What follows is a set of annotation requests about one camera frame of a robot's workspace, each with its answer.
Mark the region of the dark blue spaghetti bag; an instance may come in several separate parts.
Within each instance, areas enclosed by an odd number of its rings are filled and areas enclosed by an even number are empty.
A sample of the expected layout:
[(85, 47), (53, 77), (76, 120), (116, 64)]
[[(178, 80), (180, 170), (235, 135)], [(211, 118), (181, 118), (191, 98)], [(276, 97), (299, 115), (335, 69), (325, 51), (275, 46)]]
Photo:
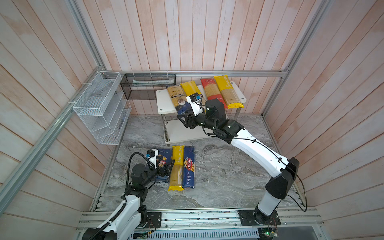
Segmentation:
[(178, 115), (184, 114), (192, 109), (191, 105), (187, 102), (186, 94), (180, 85), (169, 86), (167, 87), (167, 91)]

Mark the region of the blue Barilla spaghetti box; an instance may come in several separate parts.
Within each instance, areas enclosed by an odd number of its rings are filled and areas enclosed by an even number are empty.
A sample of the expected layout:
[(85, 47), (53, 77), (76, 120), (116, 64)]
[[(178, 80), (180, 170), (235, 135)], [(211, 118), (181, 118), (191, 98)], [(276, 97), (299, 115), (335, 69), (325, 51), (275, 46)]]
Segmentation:
[(182, 187), (184, 189), (195, 188), (195, 148), (194, 147), (184, 148)]

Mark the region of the yellow spaghetti bag with barcode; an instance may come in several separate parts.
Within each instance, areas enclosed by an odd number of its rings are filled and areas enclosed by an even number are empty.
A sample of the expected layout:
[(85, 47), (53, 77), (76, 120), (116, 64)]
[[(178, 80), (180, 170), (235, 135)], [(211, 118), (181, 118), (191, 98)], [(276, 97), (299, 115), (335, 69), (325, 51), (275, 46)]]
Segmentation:
[(189, 81), (185, 83), (181, 83), (181, 86), (186, 94), (186, 96), (192, 95), (194, 93), (202, 94), (199, 90), (198, 86), (196, 85), (195, 81)]

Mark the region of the red spaghetti bag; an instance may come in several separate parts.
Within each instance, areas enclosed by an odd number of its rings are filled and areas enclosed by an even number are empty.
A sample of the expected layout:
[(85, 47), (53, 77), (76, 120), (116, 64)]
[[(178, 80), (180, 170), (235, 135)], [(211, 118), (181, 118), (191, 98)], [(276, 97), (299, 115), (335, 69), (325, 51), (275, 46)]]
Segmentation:
[(214, 79), (201, 79), (201, 83), (204, 88), (207, 100), (217, 99), (224, 105), (225, 110), (227, 110), (227, 104), (221, 95), (216, 81)]

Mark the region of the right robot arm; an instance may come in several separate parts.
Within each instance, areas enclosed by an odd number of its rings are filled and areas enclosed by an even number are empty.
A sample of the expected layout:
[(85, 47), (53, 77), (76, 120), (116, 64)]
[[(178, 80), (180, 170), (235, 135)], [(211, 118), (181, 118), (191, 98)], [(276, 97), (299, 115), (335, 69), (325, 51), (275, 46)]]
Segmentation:
[(207, 134), (240, 149), (259, 163), (271, 176), (266, 192), (254, 210), (254, 222), (258, 225), (270, 223), (277, 214), (276, 208), (284, 200), (295, 180), (299, 177), (299, 161), (287, 159), (257, 140), (243, 125), (226, 116), (224, 104), (217, 99), (202, 102), (200, 94), (193, 94), (186, 100), (178, 100), (177, 118), (186, 128), (202, 127)]

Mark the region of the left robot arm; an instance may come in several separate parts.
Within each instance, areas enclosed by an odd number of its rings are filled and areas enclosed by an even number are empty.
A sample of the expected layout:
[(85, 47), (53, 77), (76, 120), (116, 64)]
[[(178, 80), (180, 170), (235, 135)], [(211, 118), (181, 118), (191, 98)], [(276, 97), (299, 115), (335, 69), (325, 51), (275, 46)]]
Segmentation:
[(155, 178), (170, 176), (174, 160), (164, 160), (156, 149), (144, 155), (131, 154), (127, 168), (127, 178), (121, 203), (102, 224), (85, 231), (83, 240), (127, 240), (139, 227), (149, 226), (147, 206), (148, 184), (155, 184)]

